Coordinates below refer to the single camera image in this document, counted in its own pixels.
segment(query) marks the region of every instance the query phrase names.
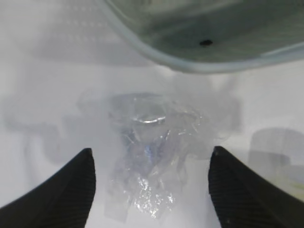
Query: crumpled plastic wrap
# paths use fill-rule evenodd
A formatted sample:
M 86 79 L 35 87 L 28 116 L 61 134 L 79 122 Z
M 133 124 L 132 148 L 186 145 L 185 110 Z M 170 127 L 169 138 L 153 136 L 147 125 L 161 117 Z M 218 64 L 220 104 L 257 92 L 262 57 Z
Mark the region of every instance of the crumpled plastic wrap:
M 187 156 L 210 158 L 211 124 L 200 110 L 161 95 L 120 95 L 110 104 L 109 118 L 126 153 L 110 175 L 105 214 L 124 222 L 134 205 L 160 219 L 187 182 Z

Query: plastic tub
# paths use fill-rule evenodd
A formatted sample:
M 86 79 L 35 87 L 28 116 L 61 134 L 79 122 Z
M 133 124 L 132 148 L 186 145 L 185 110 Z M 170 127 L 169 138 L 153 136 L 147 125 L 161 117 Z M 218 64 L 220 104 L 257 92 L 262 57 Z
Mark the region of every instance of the plastic tub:
M 148 58 L 195 73 L 239 71 L 304 56 L 302 0 L 97 0 Z

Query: white surface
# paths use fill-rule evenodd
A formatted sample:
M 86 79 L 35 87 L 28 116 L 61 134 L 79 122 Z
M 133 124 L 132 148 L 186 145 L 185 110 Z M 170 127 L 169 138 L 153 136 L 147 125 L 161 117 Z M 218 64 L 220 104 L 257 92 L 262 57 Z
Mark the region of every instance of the white surface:
M 0 205 L 91 147 L 97 192 L 86 227 L 219 228 L 207 192 L 208 161 L 191 159 L 182 199 L 162 224 L 135 209 L 126 224 L 103 216 L 105 180 L 123 151 L 106 121 L 103 102 L 112 94 L 176 89 L 201 97 L 211 118 L 233 117 L 222 125 L 231 133 L 223 145 L 261 174 L 285 164 L 267 152 L 304 163 L 303 62 L 183 75 L 131 50 L 90 1 L 0 0 L 0 10 Z

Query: black rubber pad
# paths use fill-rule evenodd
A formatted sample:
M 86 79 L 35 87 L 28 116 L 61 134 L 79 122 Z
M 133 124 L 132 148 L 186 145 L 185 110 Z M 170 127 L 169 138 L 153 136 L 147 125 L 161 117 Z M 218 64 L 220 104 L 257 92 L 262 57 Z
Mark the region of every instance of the black rubber pad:
M 0 228 L 84 228 L 95 195 L 91 149 L 82 150 L 60 171 L 0 209 Z
M 214 149 L 209 193 L 223 228 L 304 228 L 304 203 L 250 170 L 222 147 Z

